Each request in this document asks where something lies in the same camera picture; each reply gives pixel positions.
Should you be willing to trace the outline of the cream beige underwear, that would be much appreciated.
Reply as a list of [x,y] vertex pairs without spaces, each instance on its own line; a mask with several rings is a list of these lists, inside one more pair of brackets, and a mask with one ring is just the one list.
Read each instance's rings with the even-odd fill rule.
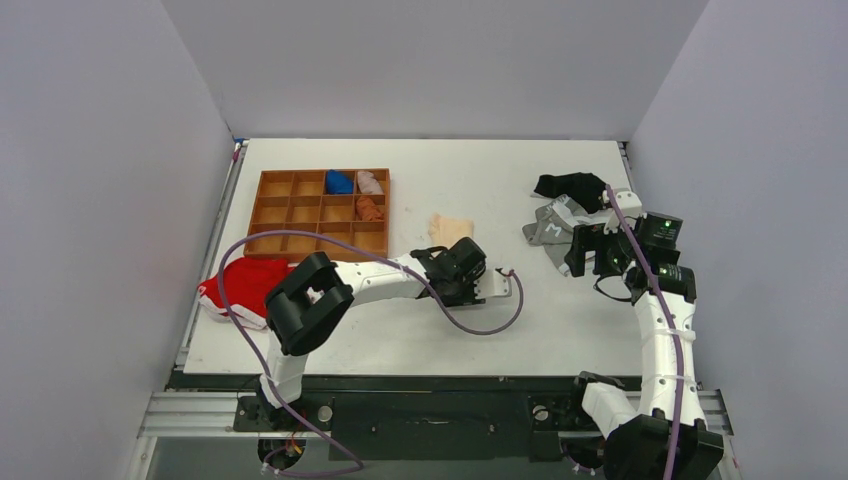
[[428,234],[433,246],[450,248],[459,240],[473,236],[474,223],[469,219],[446,217],[434,213],[429,219]]

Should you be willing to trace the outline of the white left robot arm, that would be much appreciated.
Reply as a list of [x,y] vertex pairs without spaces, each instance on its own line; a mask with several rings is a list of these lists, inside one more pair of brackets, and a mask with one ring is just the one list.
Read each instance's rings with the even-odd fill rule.
[[335,262],[324,252],[313,253],[265,298],[272,337],[268,370],[260,380],[259,416],[275,430],[295,423],[308,355],[352,307],[431,297],[451,308],[511,293],[508,278],[487,268],[485,254],[469,237],[452,248],[417,249],[379,261]]

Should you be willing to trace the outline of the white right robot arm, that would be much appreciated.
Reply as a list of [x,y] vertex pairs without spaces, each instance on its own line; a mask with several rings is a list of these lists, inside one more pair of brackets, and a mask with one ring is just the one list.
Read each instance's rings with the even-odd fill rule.
[[696,339],[696,279],[680,265],[680,219],[655,213],[626,216],[618,228],[574,229],[566,265],[584,274],[587,255],[599,281],[619,277],[636,314],[641,342],[639,403],[622,382],[583,372],[564,400],[566,418],[594,423],[597,441],[565,442],[563,455],[577,472],[608,479],[706,479],[724,455],[721,435],[709,430],[700,404],[692,347]]

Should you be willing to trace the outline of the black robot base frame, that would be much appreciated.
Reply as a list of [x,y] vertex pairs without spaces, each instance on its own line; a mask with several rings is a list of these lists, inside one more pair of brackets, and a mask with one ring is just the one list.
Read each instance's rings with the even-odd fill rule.
[[724,452],[703,415],[674,422],[670,406],[638,411],[633,377],[309,375],[302,395],[275,407],[255,375],[174,373],[167,390],[227,400],[222,430],[257,441],[257,456],[283,473],[307,470],[327,449],[351,468],[369,460],[570,460],[615,478],[710,472]]

